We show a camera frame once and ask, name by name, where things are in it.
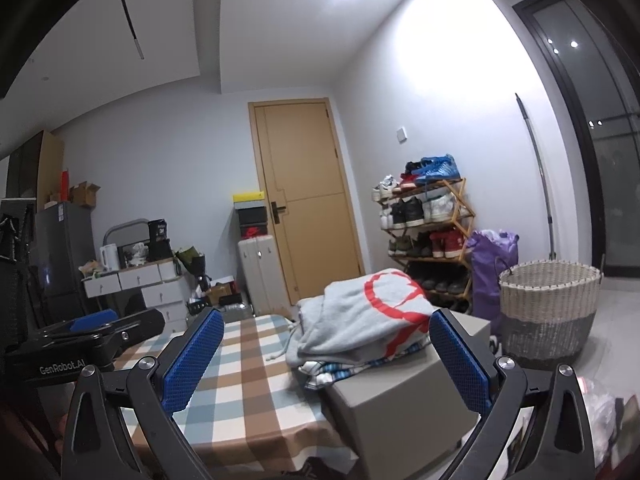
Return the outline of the yellow lidded box stack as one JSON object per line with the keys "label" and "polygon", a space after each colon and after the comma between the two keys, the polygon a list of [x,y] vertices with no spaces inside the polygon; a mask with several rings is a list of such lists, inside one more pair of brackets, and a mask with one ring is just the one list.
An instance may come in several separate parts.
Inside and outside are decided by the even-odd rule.
{"label": "yellow lidded box stack", "polygon": [[238,216],[242,240],[268,234],[268,214],[264,192],[234,194],[232,202]]}

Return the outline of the grey refrigerator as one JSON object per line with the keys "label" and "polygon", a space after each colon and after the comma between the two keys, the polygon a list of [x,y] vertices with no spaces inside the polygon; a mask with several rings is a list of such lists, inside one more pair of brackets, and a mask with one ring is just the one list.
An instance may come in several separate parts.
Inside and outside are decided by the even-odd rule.
{"label": "grey refrigerator", "polygon": [[96,258],[91,212],[69,202],[35,216],[39,279],[47,311],[55,323],[81,318],[94,310],[80,268]]}

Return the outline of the striped folded garment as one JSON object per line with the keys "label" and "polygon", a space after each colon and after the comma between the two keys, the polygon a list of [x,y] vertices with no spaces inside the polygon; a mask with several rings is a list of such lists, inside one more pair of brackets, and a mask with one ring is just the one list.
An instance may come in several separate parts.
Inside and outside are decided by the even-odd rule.
{"label": "striped folded garment", "polygon": [[402,350],[393,356],[361,364],[309,361],[301,365],[297,370],[305,377],[304,387],[308,390],[318,391],[328,388],[336,382],[341,382],[342,380],[354,377],[365,370],[370,370],[370,368],[380,367],[399,359],[403,359],[406,356],[412,356],[413,354],[424,350],[430,343],[430,338],[426,337],[422,341],[412,344],[408,348],[405,348],[405,350]]}

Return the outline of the woven laundry basket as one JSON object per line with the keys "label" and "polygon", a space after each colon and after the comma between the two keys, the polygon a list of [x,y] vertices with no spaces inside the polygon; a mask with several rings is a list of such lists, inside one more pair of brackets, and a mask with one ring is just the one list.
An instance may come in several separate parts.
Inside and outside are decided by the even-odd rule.
{"label": "woven laundry basket", "polygon": [[588,340],[603,274],[594,266],[536,260],[499,275],[503,352],[522,367],[573,364]]}

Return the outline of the grey hoodie with red print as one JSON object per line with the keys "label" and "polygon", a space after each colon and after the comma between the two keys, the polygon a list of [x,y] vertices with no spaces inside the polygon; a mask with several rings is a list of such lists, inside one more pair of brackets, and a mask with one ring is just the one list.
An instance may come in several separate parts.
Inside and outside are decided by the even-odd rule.
{"label": "grey hoodie with red print", "polygon": [[333,282],[299,300],[286,344],[289,367],[309,362],[360,365],[426,341],[435,308],[405,272],[385,269]]}

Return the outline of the red bottle on fridge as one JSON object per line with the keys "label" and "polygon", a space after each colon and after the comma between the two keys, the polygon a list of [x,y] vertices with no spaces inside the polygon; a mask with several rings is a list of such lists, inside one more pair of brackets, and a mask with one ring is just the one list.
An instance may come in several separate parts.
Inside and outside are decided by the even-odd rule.
{"label": "red bottle on fridge", "polygon": [[67,170],[61,172],[60,180],[60,201],[68,202],[70,200],[70,174]]}

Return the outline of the grey storage cube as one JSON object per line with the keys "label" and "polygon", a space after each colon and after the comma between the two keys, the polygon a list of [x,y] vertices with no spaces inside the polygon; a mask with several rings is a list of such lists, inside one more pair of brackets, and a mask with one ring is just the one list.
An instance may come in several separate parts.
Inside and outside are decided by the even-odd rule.
{"label": "grey storage cube", "polygon": [[430,344],[320,392],[323,411],[357,454],[349,479],[408,479],[435,467],[476,425]]}

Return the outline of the wooden door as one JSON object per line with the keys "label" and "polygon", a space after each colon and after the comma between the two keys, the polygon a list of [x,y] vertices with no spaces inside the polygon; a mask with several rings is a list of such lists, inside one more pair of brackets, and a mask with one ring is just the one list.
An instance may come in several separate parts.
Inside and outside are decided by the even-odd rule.
{"label": "wooden door", "polygon": [[253,102],[248,112],[288,298],[295,304],[361,276],[354,206],[329,100]]}

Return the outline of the purple bag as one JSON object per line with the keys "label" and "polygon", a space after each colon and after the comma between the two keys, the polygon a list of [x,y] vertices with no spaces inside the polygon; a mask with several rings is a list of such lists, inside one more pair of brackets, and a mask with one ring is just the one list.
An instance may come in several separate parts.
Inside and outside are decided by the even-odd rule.
{"label": "purple bag", "polygon": [[468,240],[472,269],[472,313],[490,323],[500,337],[502,314],[499,275],[518,264],[518,234],[476,230]]}

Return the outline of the white drawer desk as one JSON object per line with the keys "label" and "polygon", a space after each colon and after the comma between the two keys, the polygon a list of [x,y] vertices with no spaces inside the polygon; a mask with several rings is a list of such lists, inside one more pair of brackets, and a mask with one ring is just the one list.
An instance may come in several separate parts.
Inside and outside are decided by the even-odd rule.
{"label": "white drawer desk", "polygon": [[188,280],[177,270],[174,260],[162,260],[126,270],[99,274],[84,279],[88,298],[116,294],[116,292],[141,292],[145,307],[157,309],[163,315],[165,328],[178,332],[186,327],[191,298]]}

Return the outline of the white wall switch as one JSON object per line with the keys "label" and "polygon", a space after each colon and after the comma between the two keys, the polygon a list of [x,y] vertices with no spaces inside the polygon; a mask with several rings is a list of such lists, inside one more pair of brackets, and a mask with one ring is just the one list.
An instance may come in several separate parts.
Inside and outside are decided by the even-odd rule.
{"label": "white wall switch", "polygon": [[404,127],[400,127],[397,131],[396,131],[396,136],[397,136],[397,141],[399,143],[404,143],[407,141],[408,136],[406,133],[406,129]]}

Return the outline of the black coffee machine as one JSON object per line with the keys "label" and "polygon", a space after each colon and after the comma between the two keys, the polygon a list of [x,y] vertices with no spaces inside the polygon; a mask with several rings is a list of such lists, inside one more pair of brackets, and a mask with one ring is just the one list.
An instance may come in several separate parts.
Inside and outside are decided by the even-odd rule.
{"label": "black coffee machine", "polygon": [[149,221],[148,230],[149,259],[158,261],[171,258],[174,253],[167,233],[167,222],[164,219]]}

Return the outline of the wooden shoe rack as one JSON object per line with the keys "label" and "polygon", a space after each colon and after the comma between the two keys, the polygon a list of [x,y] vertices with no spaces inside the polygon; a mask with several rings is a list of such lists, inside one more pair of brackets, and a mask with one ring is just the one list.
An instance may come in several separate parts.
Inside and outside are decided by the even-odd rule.
{"label": "wooden shoe rack", "polygon": [[393,262],[434,306],[471,313],[475,211],[454,156],[407,162],[399,177],[389,174],[375,185],[372,200]]}

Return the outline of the cardboard box on fridge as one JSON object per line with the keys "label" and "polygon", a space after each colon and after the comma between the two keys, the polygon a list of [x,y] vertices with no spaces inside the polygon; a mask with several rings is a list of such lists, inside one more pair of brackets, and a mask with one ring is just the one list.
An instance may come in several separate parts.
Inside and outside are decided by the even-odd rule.
{"label": "cardboard box on fridge", "polygon": [[81,182],[70,189],[70,201],[78,206],[88,209],[96,208],[96,194],[100,190],[99,185],[90,182]]}

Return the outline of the beige suitcase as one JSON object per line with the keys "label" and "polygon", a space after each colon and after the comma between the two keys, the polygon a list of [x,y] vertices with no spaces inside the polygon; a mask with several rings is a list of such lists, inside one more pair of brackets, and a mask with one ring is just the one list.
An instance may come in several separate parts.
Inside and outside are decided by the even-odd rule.
{"label": "beige suitcase", "polygon": [[239,241],[238,248],[255,314],[277,314],[290,318],[291,301],[274,238],[271,235],[247,238]]}

